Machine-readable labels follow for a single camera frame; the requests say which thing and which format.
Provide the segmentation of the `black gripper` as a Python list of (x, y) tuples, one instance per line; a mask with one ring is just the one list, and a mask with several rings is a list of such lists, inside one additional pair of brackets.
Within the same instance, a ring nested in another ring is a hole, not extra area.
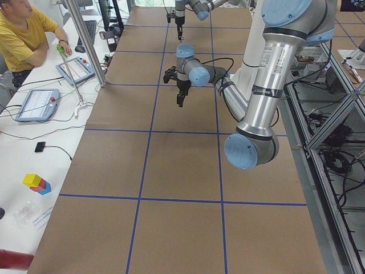
[(176, 103), (179, 107), (183, 107), (184, 99), (185, 99), (185, 92), (188, 92), (189, 89), (191, 88), (191, 81), (177, 79), (176, 82), (177, 82), (177, 87), (180, 90), (176, 97)]
[(175, 24), (177, 25), (177, 37), (178, 40), (183, 40), (183, 24), (185, 23), (185, 17), (178, 17), (177, 15), (175, 16)]

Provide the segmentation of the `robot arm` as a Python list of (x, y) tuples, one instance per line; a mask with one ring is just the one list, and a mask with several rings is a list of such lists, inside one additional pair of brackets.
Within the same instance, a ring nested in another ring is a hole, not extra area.
[(191, 85), (212, 84), (237, 121), (225, 142), (226, 158), (239, 169), (273, 160), (279, 151), (271, 123), (301, 46), (329, 41), (335, 31), (336, 1), (257, 1), (241, 68), (204, 65), (192, 45), (176, 49), (176, 81), (182, 104)]
[(172, 13), (168, 14), (167, 17), (168, 21), (171, 18), (175, 19), (178, 40), (183, 40), (183, 24), (185, 23), (186, 6), (189, 6), (192, 9), (200, 21), (204, 21), (207, 19), (211, 11), (221, 6), (225, 2), (226, 0), (206, 0), (202, 2), (198, 0), (175, 1), (175, 9), (172, 11)]

